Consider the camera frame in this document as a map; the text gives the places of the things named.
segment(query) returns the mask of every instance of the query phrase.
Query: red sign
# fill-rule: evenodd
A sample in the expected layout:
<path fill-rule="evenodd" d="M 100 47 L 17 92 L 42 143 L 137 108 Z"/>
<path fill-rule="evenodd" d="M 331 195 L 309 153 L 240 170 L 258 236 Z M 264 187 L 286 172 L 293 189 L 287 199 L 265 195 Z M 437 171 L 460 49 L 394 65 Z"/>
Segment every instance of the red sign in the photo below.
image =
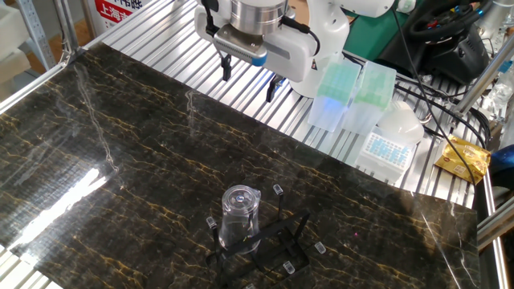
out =
<path fill-rule="evenodd" d="M 96 10 L 103 18 L 119 23 L 121 20 L 127 18 L 132 11 L 128 11 L 118 7 L 105 0 L 95 0 Z"/>

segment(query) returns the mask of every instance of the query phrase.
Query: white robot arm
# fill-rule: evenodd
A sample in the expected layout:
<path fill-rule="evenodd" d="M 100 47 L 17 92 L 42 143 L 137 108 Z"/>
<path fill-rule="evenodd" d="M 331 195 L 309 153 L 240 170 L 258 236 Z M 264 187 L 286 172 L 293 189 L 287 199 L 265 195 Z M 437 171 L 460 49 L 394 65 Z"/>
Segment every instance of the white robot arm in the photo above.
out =
<path fill-rule="evenodd" d="M 194 17 L 196 31 L 227 54 L 222 55 L 224 80 L 230 78 L 233 55 L 289 79 L 293 89 L 307 97 L 316 96 L 324 67 L 332 55 L 342 52 L 348 38 L 349 21 L 340 6 L 377 17 L 394 2 L 307 0 L 311 19 L 307 31 L 306 26 L 298 29 L 283 25 L 291 23 L 284 20 L 295 17 L 293 10 L 288 9 L 288 0 L 197 1 L 200 5 Z"/>

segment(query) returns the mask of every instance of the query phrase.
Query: aluminum grating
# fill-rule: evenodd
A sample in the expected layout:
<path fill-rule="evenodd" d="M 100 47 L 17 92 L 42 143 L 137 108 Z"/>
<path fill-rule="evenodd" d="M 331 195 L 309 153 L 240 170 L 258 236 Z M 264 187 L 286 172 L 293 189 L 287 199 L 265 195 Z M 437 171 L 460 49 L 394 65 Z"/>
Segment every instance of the aluminum grating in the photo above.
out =
<path fill-rule="evenodd" d="M 32 265 L 22 259 L 0 246 L 1 289 L 61 289 L 60 286 L 37 272 Z"/>
<path fill-rule="evenodd" d="M 326 132 L 308 124 L 312 99 L 295 93 L 287 81 L 270 104 L 265 99 L 267 85 L 273 73 L 266 69 L 252 67 L 234 59 L 231 79 L 228 82 L 222 81 L 222 68 L 214 46 L 194 32 L 196 6 L 195 0 L 153 1 L 143 11 L 121 23 L 103 42 L 270 127 L 352 165 L 364 144 L 365 136 L 347 132 L 341 129 L 341 124 L 335 132 Z M 411 91 L 420 92 L 417 85 L 409 82 L 399 81 L 398 84 Z M 431 85 L 449 94 L 466 89 L 441 79 L 432 80 Z M 425 117 L 427 109 L 423 101 L 398 90 L 395 91 L 393 99 L 406 101 L 420 119 Z M 439 120 L 447 122 L 447 116 L 442 115 L 437 108 L 434 108 L 434 112 Z M 467 119 L 480 130 L 478 121 L 469 116 Z M 464 125 L 459 125 L 453 134 L 478 144 L 476 137 Z M 472 186 L 433 166 L 439 144 L 440 140 L 426 134 L 418 145 L 410 169 L 404 177 L 391 185 L 471 208 L 474 198 Z"/>

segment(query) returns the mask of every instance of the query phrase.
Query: wire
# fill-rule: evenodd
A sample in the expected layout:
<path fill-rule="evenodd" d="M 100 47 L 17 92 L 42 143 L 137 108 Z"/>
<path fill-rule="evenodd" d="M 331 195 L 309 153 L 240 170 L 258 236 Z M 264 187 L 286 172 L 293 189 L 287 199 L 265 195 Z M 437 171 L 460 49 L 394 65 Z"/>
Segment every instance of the wire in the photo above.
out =
<path fill-rule="evenodd" d="M 482 40 L 489 40 L 489 43 L 491 44 L 491 58 L 495 58 L 495 47 L 492 46 L 492 40 L 490 38 L 482 39 Z"/>
<path fill-rule="evenodd" d="M 355 59 L 353 56 L 351 56 L 351 55 L 349 55 L 349 54 L 345 53 L 344 51 L 343 51 L 343 54 L 345 55 L 345 58 L 346 58 L 346 59 L 350 60 L 351 62 L 353 62 L 353 63 L 355 63 L 355 64 L 360 65 L 361 67 L 363 66 L 363 65 L 362 65 L 362 63 L 361 63 L 359 60 Z M 418 82 L 413 82 L 413 81 L 411 81 L 411 80 L 403 79 L 403 78 L 400 78 L 400 77 L 397 77 L 397 79 L 398 79 L 398 80 L 400 80 L 400 81 L 403 81 L 403 82 L 408 82 L 408 83 L 412 83 L 412 84 L 414 84 L 414 85 L 416 85 L 416 86 L 419 86 L 419 83 L 418 83 Z M 412 96 L 414 96 L 414 97 L 419 98 L 420 100 L 424 100 L 423 96 L 419 95 L 419 94 L 418 94 L 418 93 L 416 93 L 416 92 L 412 92 L 412 91 L 410 91 L 410 90 L 407 90 L 406 88 L 403 88 L 403 87 L 401 87 L 401 86 L 399 86 L 399 85 L 397 85 L 397 84 L 395 84 L 394 86 L 395 86 L 395 88 L 397 88 L 398 90 L 400 90 L 400 91 L 402 91 L 402 92 L 408 93 L 408 94 L 410 94 L 410 95 L 412 95 Z M 433 90 L 434 92 L 437 92 L 437 90 L 435 90 L 435 89 L 433 89 L 433 88 L 427 87 L 426 85 L 424 85 L 424 86 L 425 86 L 425 88 L 429 88 L 429 89 Z M 480 124 L 482 125 L 483 130 L 484 130 L 484 134 L 485 134 L 485 136 L 486 136 L 486 140 L 484 140 L 484 139 L 482 138 L 482 136 L 480 135 L 480 133 L 479 133 L 479 132 L 478 132 L 478 131 L 477 131 L 477 130 L 472 126 L 472 125 L 470 125 L 467 121 L 465 121 L 463 118 L 461 118 L 460 116 L 455 115 L 452 111 L 450 111 L 450 110 L 446 109 L 446 108 L 445 108 L 445 107 L 443 107 L 441 104 L 438 104 L 438 103 L 434 102 L 433 100 L 429 100 L 429 101 L 430 101 L 430 103 L 431 103 L 432 105 L 434 105 L 436 108 L 439 108 L 441 111 L 443 111 L 443 112 L 445 112 L 446 114 L 448 114 L 449 116 L 451 116 L 451 117 L 455 118 L 458 122 L 460 122 L 460 123 L 464 124 L 467 128 L 469 128 L 469 130 L 471 130 L 471 132 L 473 132 L 473 134 L 475 134 L 476 138 L 479 140 L 480 145 L 482 146 L 482 148 L 484 148 L 484 149 L 486 148 L 488 140 L 490 140 L 490 139 L 491 139 L 491 129 L 490 129 L 490 127 L 489 127 L 489 120 L 487 119 L 487 117 L 485 117 L 485 116 L 483 115 L 483 113 L 482 113 L 482 112 L 479 112 L 478 110 L 476 110 L 476 109 L 474 109 L 474 108 L 471 108 L 471 109 L 470 109 L 471 114 L 472 114 L 474 117 L 476 117 L 476 118 L 477 118 L 477 120 L 478 120 L 478 121 L 480 122 Z M 458 103 L 459 103 L 459 100 L 452 100 L 452 102 L 453 102 L 454 104 L 458 104 Z"/>
<path fill-rule="evenodd" d="M 320 52 L 320 49 L 321 49 L 320 39 L 318 38 L 318 36 L 316 34 L 314 34 L 314 32 L 309 31 L 308 33 L 314 38 L 314 40 L 316 40 L 317 46 L 316 46 L 316 52 L 314 53 L 314 56 L 316 56 L 316 55 L 318 55 L 318 53 Z"/>
<path fill-rule="evenodd" d="M 314 40 L 316 40 L 316 44 L 317 44 L 316 45 L 316 53 L 314 53 L 314 56 L 318 55 L 318 53 L 320 52 L 320 49 L 321 49 L 321 41 L 317 37 L 317 35 L 311 31 L 311 27 L 309 27 L 305 24 L 302 24 L 300 22 L 297 22 L 295 19 L 289 18 L 287 16 L 283 16 L 282 19 L 280 20 L 280 22 L 282 24 L 284 24 L 285 26 L 289 26 L 291 28 L 297 29 L 301 33 L 311 35 L 314 38 Z"/>
<path fill-rule="evenodd" d="M 423 98 L 424 98 L 424 100 L 426 102 L 426 106 L 428 107 L 428 111 L 430 112 L 430 114 L 432 116 L 434 116 L 434 112 L 432 111 L 432 104 L 430 103 L 430 100 L 428 99 L 428 96 L 426 96 L 426 92 L 425 92 L 425 89 L 423 88 L 423 83 L 421 81 L 421 78 L 419 77 L 419 74 L 418 74 L 418 72 L 416 70 L 416 66 L 414 65 L 414 62 L 412 61 L 412 58 L 410 57 L 409 47 L 407 46 L 407 41 L 406 41 L 405 35 L 403 34 L 402 25 L 400 25 L 400 22 L 398 21 L 398 16 L 396 15 L 396 11 L 394 9 L 392 9 L 392 11 L 393 11 L 394 20 L 396 21 L 396 25 L 398 26 L 398 31 L 400 31 L 400 35 L 402 37 L 403 46 L 404 46 L 405 51 L 407 53 L 407 58 L 409 59 L 409 62 L 410 62 L 410 65 L 412 67 L 412 70 L 414 72 L 414 75 L 416 76 L 416 79 L 418 80 L 419 88 L 421 89 L 421 92 L 423 94 Z M 457 148 L 451 143 L 450 139 L 448 138 L 448 135 L 444 132 L 443 127 L 438 122 L 436 117 L 434 117 L 434 122 L 437 125 L 438 130 L 440 130 L 442 135 L 444 136 L 444 139 L 448 142 L 448 145 L 451 146 L 451 148 L 455 151 L 455 153 L 457 154 L 459 159 L 466 166 L 467 171 L 470 173 L 471 183 L 473 184 L 475 192 L 478 192 L 478 190 L 476 189 L 476 182 L 475 182 L 475 177 L 473 176 L 473 171 L 471 170 L 471 168 L 467 164 L 466 160 L 464 160 L 463 156 L 459 153 Z"/>
<path fill-rule="evenodd" d="M 418 97 L 419 99 L 421 100 L 425 100 L 423 96 L 420 96 L 418 93 L 416 92 L 412 92 L 406 88 L 403 88 L 399 85 L 395 85 L 395 87 L 398 89 L 398 90 L 401 90 L 405 93 L 408 93 L 414 97 Z M 472 125 L 470 125 L 467 121 L 465 121 L 462 117 L 460 116 L 457 116 L 455 115 L 452 111 L 448 110 L 447 108 L 443 107 L 441 104 L 438 104 L 436 102 L 434 102 L 433 100 L 428 100 L 428 102 L 430 104 L 432 104 L 433 106 L 435 106 L 436 108 L 440 109 L 441 111 L 445 112 L 446 114 L 448 114 L 449 116 L 451 117 L 454 117 L 458 122 L 464 124 L 467 128 L 469 128 L 471 130 L 471 132 L 473 132 L 473 134 L 476 135 L 476 138 L 479 140 L 481 146 L 485 149 L 486 148 L 486 141 L 482 138 L 482 136 L 480 135 L 479 132 L 476 131 L 475 128 L 473 128 Z"/>

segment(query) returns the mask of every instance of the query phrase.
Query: black marble table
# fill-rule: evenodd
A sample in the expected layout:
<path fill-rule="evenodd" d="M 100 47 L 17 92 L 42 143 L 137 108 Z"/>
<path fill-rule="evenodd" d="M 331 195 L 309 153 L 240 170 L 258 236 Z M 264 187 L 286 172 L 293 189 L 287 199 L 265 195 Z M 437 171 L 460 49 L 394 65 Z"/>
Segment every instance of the black marble table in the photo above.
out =
<path fill-rule="evenodd" d="M 244 184 L 263 192 L 265 226 L 276 183 L 285 214 L 311 212 L 311 266 L 240 287 L 479 287 L 475 212 L 375 181 L 104 45 L 0 115 L 0 244 L 64 288 L 214 287 L 206 218 Z"/>

